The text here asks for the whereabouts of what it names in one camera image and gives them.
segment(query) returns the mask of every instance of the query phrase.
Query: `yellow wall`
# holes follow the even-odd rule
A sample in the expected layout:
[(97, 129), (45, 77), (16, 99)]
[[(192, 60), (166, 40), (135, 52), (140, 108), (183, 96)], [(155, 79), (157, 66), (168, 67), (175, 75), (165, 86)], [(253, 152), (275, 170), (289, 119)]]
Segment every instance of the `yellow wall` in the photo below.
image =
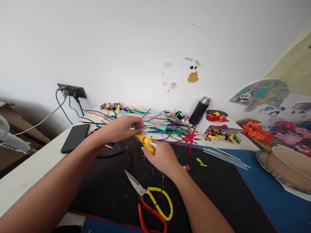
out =
[(311, 95), (311, 33), (263, 78), (287, 82), (290, 93)]

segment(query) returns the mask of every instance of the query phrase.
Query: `red scissors handle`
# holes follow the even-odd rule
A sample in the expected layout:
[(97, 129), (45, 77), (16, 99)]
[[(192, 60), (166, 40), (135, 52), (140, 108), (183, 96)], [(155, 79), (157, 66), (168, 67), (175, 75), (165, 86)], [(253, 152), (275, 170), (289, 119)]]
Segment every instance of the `red scissors handle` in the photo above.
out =
[[(147, 210), (151, 210), (152, 209), (147, 203), (145, 203), (144, 197), (141, 197), (140, 199), (142, 201), (142, 204), (144, 205), (144, 207)], [(166, 233), (166, 231), (167, 231), (167, 224), (166, 224), (165, 219), (159, 214), (159, 212), (157, 212), (154, 209), (150, 213), (152, 213), (154, 216), (156, 216), (158, 219), (160, 219), (161, 222), (163, 222), (163, 224), (164, 224), (163, 233)], [(148, 229), (147, 229), (147, 227), (145, 225), (144, 219), (143, 219), (142, 205), (140, 203), (138, 204), (138, 215), (139, 215), (139, 221), (140, 221), (140, 225), (142, 226), (143, 232), (144, 233), (149, 233), (149, 231), (148, 231)]]

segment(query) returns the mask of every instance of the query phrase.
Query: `black water bottle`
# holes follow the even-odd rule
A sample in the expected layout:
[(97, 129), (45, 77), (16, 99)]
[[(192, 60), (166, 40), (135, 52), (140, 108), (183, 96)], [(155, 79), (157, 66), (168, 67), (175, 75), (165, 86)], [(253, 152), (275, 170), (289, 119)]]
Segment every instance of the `black water bottle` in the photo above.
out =
[(208, 97), (203, 97), (199, 101), (198, 105), (195, 107), (195, 110), (193, 111), (189, 119), (190, 124), (197, 125), (200, 122), (204, 112), (207, 110), (208, 106), (210, 105), (210, 101), (211, 99)]

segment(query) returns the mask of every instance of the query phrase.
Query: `panda drawing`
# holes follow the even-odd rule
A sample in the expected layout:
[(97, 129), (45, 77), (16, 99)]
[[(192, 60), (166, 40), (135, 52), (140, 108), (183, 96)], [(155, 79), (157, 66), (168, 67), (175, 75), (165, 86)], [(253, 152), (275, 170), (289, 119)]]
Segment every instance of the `panda drawing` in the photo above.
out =
[(249, 98), (252, 96), (253, 92), (243, 92), (240, 95), (240, 98), (237, 99), (236, 103), (242, 103), (245, 104)]

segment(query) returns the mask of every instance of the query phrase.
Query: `yellow scissors handle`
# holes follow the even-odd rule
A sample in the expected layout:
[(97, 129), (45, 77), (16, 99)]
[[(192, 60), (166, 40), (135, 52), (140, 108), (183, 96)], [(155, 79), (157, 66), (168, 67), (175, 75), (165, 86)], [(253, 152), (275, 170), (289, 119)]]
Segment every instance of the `yellow scissors handle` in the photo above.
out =
[[(146, 193), (150, 196), (153, 204), (156, 204), (156, 200), (155, 198), (153, 197), (153, 195), (151, 194), (150, 191), (157, 191), (157, 192), (161, 192), (161, 189), (160, 188), (155, 188), (155, 187), (148, 187), (148, 189), (146, 190)], [(162, 212), (161, 208), (159, 207), (159, 205), (157, 204), (155, 207), (156, 209), (158, 210), (158, 212), (160, 213), (160, 215), (166, 220), (166, 221), (169, 221), (172, 219), (173, 217), (173, 204), (172, 204), (172, 201), (169, 197), (169, 195), (167, 194), (167, 192), (165, 192), (164, 190), (162, 190), (162, 193), (164, 194), (164, 196), (167, 198), (168, 200), (168, 203), (169, 203), (169, 207), (171, 209), (171, 212), (169, 214), (168, 217), (165, 216), (165, 214)]]

